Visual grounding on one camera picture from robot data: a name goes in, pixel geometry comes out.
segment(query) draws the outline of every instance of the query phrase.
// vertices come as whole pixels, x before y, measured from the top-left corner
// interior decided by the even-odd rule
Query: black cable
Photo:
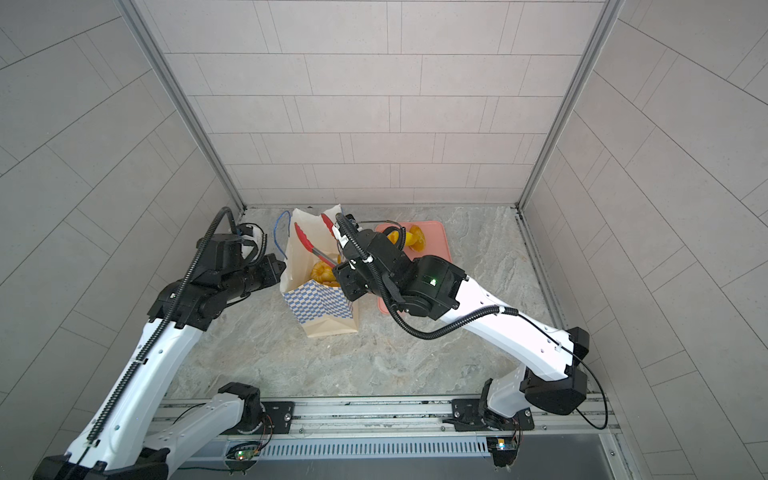
[[[178,421],[179,421],[179,419],[180,419],[182,416],[184,416],[184,414],[185,414],[185,413],[189,412],[191,409],[193,409],[193,408],[195,408],[195,407],[203,406],[203,405],[205,405],[205,403],[198,403],[197,405],[192,405],[190,408],[188,408],[188,409],[184,410],[184,411],[181,413],[181,415],[179,415],[178,417],[176,417],[176,419],[174,420],[174,423],[178,422]]]
[[[179,287],[176,289],[176,295],[173,296],[173,301],[171,302],[170,307],[168,308],[168,311],[165,313],[165,317],[157,325],[157,328],[149,337],[149,339],[141,348],[141,350],[139,350],[139,353],[136,355],[136,358],[126,369],[125,374],[120,378],[120,380],[118,381],[118,384],[114,388],[114,391],[109,396],[109,399],[107,400],[107,402],[104,404],[104,409],[101,410],[101,413],[99,414],[98,418],[94,422],[93,428],[91,428],[91,431],[88,433],[88,436],[86,437],[89,442],[93,442],[94,440],[96,440],[98,436],[101,434],[101,432],[104,431],[104,426],[107,424],[107,420],[109,420],[109,417],[112,414],[112,410],[114,410],[114,407],[117,405],[118,401],[120,401],[120,398],[123,396],[125,389],[127,388],[128,384],[131,382],[131,379],[134,378],[134,375],[136,374],[136,371],[138,370],[138,368],[144,364],[144,361],[147,358],[147,355],[152,350],[152,347],[154,347],[154,344],[157,342],[157,339],[160,338],[160,335],[162,335],[165,329],[168,327],[168,324],[170,323],[170,319],[173,318],[173,315],[176,313],[176,310],[179,307],[179,301],[182,295],[184,294],[184,291],[187,289],[187,285],[189,285],[190,281],[192,281],[192,275],[194,274],[194,271],[197,268],[197,264],[200,262],[200,258],[203,256],[203,252],[205,251],[205,248],[208,246],[208,243],[210,242],[211,237],[214,235],[214,233],[216,232],[216,229],[219,227],[219,223],[221,222],[221,219],[224,218],[224,215],[227,215],[228,220],[230,222],[230,231],[232,233],[237,234],[237,226],[235,225],[235,219],[234,219],[234,215],[232,214],[232,210],[229,207],[222,207],[221,210],[219,210],[219,212],[216,214],[214,220],[210,223],[210,226],[208,227],[208,230],[206,231],[203,238],[200,239],[200,244],[199,244],[199,247],[197,248],[197,252],[195,253],[194,258],[192,259],[192,263],[190,263],[190,266],[187,269],[187,273],[184,274],[184,278],[181,279]]]

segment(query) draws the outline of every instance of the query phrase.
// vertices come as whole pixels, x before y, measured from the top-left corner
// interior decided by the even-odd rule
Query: paper bag
[[[325,214],[335,221],[341,205],[326,210]],[[325,286],[310,278],[312,267],[319,260],[299,242],[294,223],[304,231],[310,242],[328,257],[339,254],[336,239],[319,215],[295,209],[291,216],[290,236],[286,248],[286,269],[280,277],[280,292],[299,320],[307,336],[336,335],[358,331],[358,316],[352,302],[344,297],[341,288]]]

